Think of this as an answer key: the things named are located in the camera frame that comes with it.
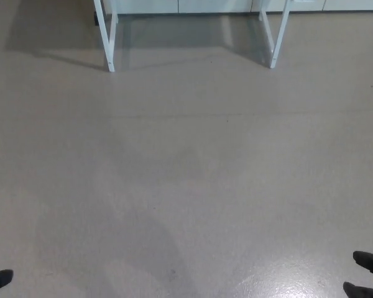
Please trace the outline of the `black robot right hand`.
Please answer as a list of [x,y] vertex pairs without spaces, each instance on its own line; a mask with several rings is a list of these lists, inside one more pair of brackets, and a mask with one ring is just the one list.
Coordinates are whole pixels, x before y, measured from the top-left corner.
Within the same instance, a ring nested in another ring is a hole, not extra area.
[[[369,270],[373,274],[373,253],[355,251],[353,258],[359,266]],[[356,286],[350,282],[345,282],[343,290],[349,298],[373,298],[373,288]]]

